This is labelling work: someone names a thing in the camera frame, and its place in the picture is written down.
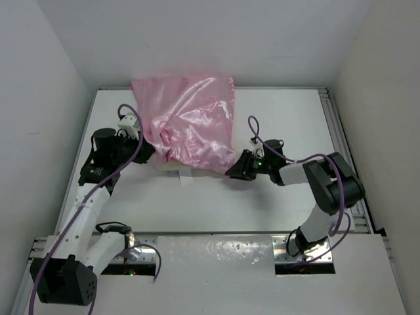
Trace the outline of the pink pillowcase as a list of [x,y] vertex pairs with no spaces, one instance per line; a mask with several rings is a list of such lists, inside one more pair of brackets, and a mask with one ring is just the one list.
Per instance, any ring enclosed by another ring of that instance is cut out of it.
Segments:
[[231,77],[168,75],[134,80],[131,88],[156,163],[220,174],[233,166],[235,86]]

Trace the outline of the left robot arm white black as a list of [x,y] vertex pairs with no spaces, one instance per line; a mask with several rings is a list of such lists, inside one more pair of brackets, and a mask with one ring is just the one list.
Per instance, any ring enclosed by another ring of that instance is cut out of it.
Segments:
[[153,148],[142,127],[103,128],[91,137],[91,151],[80,171],[77,194],[64,228],[30,266],[35,302],[93,306],[98,278],[109,263],[135,248],[130,226],[110,222],[101,229],[97,218],[130,163],[143,164]]

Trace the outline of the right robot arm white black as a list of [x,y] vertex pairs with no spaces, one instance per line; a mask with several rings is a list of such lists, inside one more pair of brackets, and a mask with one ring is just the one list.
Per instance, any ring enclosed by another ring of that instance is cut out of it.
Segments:
[[289,161],[283,155],[283,147],[283,141],[272,139],[262,143],[262,155],[244,150],[225,175],[252,181],[264,174],[278,186],[309,185],[314,208],[304,223],[292,232],[294,247],[289,247],[290,238],[286,242],[287,254],[296,257],[334,235],[343,217],[348,216],[347,209],[365,197],[365,188],[340,153]]

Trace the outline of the cream pillow with bear print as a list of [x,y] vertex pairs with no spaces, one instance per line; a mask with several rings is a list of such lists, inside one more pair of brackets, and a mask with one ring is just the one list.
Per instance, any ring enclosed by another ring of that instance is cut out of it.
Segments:
[[194,183],[195,178],[205,177],[223,179],[225,176],[214,171],[198,169],[175,160],[169,162],[155,161],[156,169],[163,172],[172,172],[178,175],[181,186],[189,186]]

